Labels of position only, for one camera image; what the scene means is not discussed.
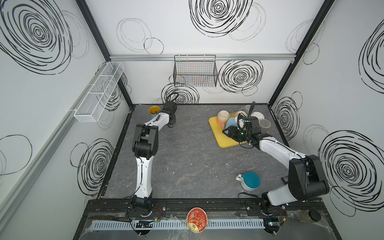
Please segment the blue patterned mug yellow inside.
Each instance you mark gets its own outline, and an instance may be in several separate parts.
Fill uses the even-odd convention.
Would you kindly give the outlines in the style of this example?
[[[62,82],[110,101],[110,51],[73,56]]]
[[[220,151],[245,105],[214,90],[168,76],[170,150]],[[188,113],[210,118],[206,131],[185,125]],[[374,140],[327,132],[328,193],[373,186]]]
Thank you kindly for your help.
[[[159,111],[161,111],[161,108],[159,106],[152,106],[149,108],[149,114],[152,117],[155,116]]]

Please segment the light blue mug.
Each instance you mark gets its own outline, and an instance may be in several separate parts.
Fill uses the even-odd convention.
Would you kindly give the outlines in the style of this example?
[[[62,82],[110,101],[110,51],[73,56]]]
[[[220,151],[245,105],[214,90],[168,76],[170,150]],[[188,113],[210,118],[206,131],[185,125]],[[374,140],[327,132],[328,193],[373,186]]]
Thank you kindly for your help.
[[[225,129],[229,128],[229,127],[238,127],[238,120],[237,118],[229,118],[226,122],[226,125],[225,125]]]

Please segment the yellow plastic tray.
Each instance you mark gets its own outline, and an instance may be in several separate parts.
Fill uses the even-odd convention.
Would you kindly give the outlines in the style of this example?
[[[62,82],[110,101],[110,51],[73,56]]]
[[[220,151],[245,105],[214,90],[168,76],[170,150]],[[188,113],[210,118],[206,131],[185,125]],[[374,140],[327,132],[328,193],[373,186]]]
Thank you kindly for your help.
[[[235,117],[235,113],[233,114],[230,114],[230,118],[234,118]],[[215,136],[215,139],[219,145],[219,147],[221,148],[228,148],[228,147],[233,147],[233,146],[236,146],[238,144],[245,144],[246,142],[242,142],[242,143],[239,143],[239,142],[236,142],[235,140],[227,137],[225,134],[222,133],[222,130],[218,125],[217,125],[217,116],[216,117],[212,117],[212,118],[209,118],[209,124],[211,126],[211,129],[213,131],[213,134]]]

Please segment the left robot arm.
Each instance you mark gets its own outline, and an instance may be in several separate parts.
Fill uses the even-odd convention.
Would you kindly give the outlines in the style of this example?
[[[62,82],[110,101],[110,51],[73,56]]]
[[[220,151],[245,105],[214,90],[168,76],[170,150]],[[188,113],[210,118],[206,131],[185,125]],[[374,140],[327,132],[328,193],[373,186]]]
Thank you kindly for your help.
[[[137,185],[131,196],[132,204],[136,208],[146,211],[152,209],[152,165],[159,149],[159,132],[164,126],[173,127],[176,123],[176,110],[175,101],[166,101],[151,120],[136,125],[132,150],[137,163]]]

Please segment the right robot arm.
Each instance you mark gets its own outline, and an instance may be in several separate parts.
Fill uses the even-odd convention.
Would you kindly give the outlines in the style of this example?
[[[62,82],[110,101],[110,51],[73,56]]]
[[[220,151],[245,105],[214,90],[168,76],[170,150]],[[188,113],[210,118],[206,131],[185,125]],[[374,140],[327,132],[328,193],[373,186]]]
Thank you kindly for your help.
[[[263,207],[305,201],[330,192],[324,168],[317,156],[297,152],[280,143],[272,135],[263,133],[256,117],[246,117],[243,123],[243,126],[240,126],[240,123],[230,126],[222,133],[238,143],[247,142],[269,154],[289,171],[286,185],[262,195]]]

